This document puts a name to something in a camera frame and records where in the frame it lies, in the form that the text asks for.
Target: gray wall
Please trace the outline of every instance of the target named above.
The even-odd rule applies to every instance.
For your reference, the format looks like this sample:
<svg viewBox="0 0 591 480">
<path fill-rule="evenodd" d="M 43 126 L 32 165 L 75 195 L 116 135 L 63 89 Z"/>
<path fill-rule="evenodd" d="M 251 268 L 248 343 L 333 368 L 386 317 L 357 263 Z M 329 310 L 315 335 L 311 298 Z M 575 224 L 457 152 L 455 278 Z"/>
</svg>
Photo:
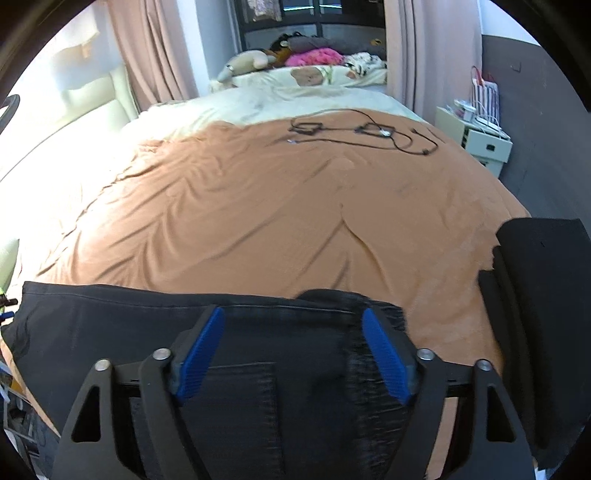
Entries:
<svg viewBox="0 0 591 480">
<path fill-rule="evenodd" d="M 533 216 L 580 218 L 591 232 L 591 113 L 544 49 L 483 36 L 513 152 L 501 181 Z"/>
</svg>

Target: bed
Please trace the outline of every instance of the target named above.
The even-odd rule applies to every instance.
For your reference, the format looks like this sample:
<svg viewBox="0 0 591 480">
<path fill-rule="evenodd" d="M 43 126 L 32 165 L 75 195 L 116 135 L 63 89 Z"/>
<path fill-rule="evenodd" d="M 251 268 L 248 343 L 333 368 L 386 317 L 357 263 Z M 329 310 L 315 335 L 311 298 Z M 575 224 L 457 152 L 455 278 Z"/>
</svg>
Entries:
<svg viewBox="0 0 591 480">
<path fill-rule="evenodd" d="M 366 75 L 354 72 L 342 65 L 316 65 L 309 67 L 282 67 L 247 73 L 221 83 L 212 80 L 210 90 L 220 92 L 229 88 L 259 86 L 259 87 L 309 87 L 309 86 L 339 86 L 372 89 L 385 93 L 388 80 L 388 70 L 380 68 L 370 70 Z"/>
<path fill-rule="evenodd" d="M 413 151 L 437 149 L 289 142 L 301 139 L 290 118 L 334 108 L 396 127 L 413 138 Z M 353 128 L 367 120 L 346 111 L 322 121 Z M 447 361 L 502 366 L 476 276 L 491 266 L 500 225 L 528 213 L 393 98 L 338 86 L 243 86 L 154 106 L 109 145 L 110 160 L 79 177 L 75 206 L 44 210 L 44 235 L 21 247 L 13 296 L 26 280 L 284 297 L 337 288 L 401 306 L 412 340 Z M 6 344 L 2 351 L 9 360 Z M 439 467 L 444 455 L 434 455 Z"/>
<path fill-rule="evenodd" d="M 0 245 L 6 245 L 0 262 L 8 271 L 16 268 L 8 289 L 16 298 L 19 278 L 36 275 L 61 233 L 71 228 L 71 218 L 112 180 L 119 132 L 138 117 L 124 65 L 63 97 L 63 116 L 43 131 L 24 132 L 22 157 L 0 168 L 9 218 L 0 234 L 5 238 Z"/>
</svg>

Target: white wall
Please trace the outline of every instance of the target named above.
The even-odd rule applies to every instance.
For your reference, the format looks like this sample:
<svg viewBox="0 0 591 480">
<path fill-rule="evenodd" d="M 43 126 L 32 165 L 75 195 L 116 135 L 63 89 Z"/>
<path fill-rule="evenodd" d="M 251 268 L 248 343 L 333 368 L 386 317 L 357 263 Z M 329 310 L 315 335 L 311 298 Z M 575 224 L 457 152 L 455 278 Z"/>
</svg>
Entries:
<svg viewBox="0 0 591 480">
<path fill-rule="evenodd" d="M 533 45 L 539 45 L 525 28 L 519 25 L 501 7 L 492 0 L 480 0 L 482 34 L 493 37 L 513 38 Z"/>
<path fill-rule="evenodd" d="M 195 85 L 200 96 L 239 50 L 226 0 L 177 0 Z"/>
<path fill-rule="evenodd" d="M 62 51 L 48 61 L 41 52 L 22 77 L 29 76 L 34 82 L 38 82 L 38 85 L 43 85 L 45 79 L 38 78 L 40 71 L 35 71 L 35 67 L 39 68 L 40 62 L 46 61 L 48 62 L 44 65 L 46 74 L 51 76 L 57 90 L 72 90 L 104 76 L 123 63 L 107 6 L 101 2 L 95 2 L 82 14 L 90 14 L 98 30 L 98 35 L 90 42 L 89 54 L 86 57 L 80 57 L 76 52 Z M 71 25 L 72 23 L 64 27 L 62 32 L 66 32 L 67 35 L 66 28 Z"/>
</svg>

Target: pink fluffy cushion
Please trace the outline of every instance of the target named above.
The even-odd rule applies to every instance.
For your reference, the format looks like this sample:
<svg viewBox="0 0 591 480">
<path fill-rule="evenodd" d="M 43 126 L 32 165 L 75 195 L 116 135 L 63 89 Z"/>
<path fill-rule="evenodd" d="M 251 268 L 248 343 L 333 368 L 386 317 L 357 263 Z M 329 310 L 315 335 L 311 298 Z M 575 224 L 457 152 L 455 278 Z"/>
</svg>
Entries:
<svg viewBox="0 0 591 480">
<path fill-rule="evenodd" d="M 306 67 L 308 65 L 340 65 L 343 56 L 332 48 L 317 48 L 306 53 L 294 53 L 287 59 L 287 67 Z"/>
</svg>

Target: black cable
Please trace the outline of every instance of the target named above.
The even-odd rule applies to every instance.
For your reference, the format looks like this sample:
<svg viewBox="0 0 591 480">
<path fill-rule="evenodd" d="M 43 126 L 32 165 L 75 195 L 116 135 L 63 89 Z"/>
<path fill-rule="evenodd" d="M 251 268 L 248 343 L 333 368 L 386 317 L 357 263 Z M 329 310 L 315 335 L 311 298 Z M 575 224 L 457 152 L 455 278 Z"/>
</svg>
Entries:
<svg viewBox="0 0 591 480">
<path fill-rule="evenodd" d="M 312 116 L 321 115 L 323 113 L 328 113 L 328 112 L 361 113 L 362 115 L 364 115 L 365 117 L 367 117 L 369 119 L 369 122 L 366 123 L 365 125 L 360 125 L 359 127 L 356 127 L 356 128 L 325 127 L 322 122 L 299 122 L 299 123 L 296 123 L 296 120 L 298 120 L 299 118 L 310 118 Z M 370 127 L 377 128 L 378 132 L 371 133 Z M 423 155 L 423 156 L 431 155 L 439 148 L 438 143 L 436 143 L 431 138 L 427 137 L 426 135 L 423 135 L 422 133 L 418 132 L 415 128 L 413 128 L 411 130 L 411 133 L 416 134 L 419 137 L 423 137 L 428 142 L 431 142 L 434 145 L 434 147 L 430 150 L 427 148 L 424 148 L 421 151 L 407 150 L 407 148 L 410 148 L 414 143 L 414 140 L 410 135 L 405 134 L 403 132 L 399 132 L 398 130 L 396 130 L 396 127 L 392 127 L 390 125 L 381 125 L 381 124 L 377 123 L 368 113 L 362 112 L 361 110 L 356 110 L 354 108 L 329 108 L 326 110 L 320 110 L 318 112 L 310 113 L 307 115 L 295 116 L 290 121 L 290 129 L 289 130 L 290 130 L 290 132 L 295 132 L 300 135 L 309 135 L 311 137 L 315 136 L 318 132 L 322 132 L 322 131 L 333 131 L 333 132 L 334 131 L 352 131 L 357 134 L 368 135 L 370 137 L 384 138 L 384 139 L 388 138 L 392 141 L 394 146 L 393 147 L 378 147 L 376 145 L 367 145 L 367 144 L 361 144 L 361 143 L 356 143 L 356 142 L 347 142 L 345 140 L 335 140 L 333 138 L 311 138 L 309 140 L 293 140 L 293 139 L 288 140 L 288 142 L 292 143 L 292 144 L 310 143 L 310 142 L 331 142 L 331 143 L 337 143 L 337 144 L 343 144 L 343 145 L 351 145 L 353 147 L 374 148 L 376 150 L 399 150 L 399 151 L 401 151 L 403 153 L 407 153 L 409 155 Z M 394 138 L 394 135 L 402 135 L 403 137 L 408 138 L 410 143 L 408 145 L 405 145 L 404 147 L 400 147 L 396 143 L 396 139 Z"/>
</svg>

